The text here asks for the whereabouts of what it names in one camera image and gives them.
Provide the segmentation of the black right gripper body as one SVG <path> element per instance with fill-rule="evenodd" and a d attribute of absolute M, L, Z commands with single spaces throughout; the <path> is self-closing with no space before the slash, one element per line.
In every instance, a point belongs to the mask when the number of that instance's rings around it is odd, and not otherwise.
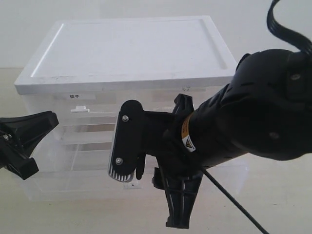
<path fill-rule="evenodd" d="M 199 172 L 194 161 L 182 149 L 182 125 L 195 110 L 193 98 L 179 94 L 174 102 L 172 112 L 142 110 L 142 168 L 145 168 L 146 156 L 150 155 L 157 161 L 158 168 L 170 177 L 189 177 Z"/>

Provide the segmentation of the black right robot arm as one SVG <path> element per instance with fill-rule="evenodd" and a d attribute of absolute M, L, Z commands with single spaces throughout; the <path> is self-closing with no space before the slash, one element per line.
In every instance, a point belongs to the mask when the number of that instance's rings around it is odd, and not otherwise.
<path fill-rule="evenodd" d="M 246 54 L 231 82 L 197 109 L 181 97 L 173 113 L 149 112 L 144 150 L 158 167 L 167 227 L 186 229 L 208 169 L 251 153 L 289 161 L 312 151 L 312 55 L 271 49 Z"/>

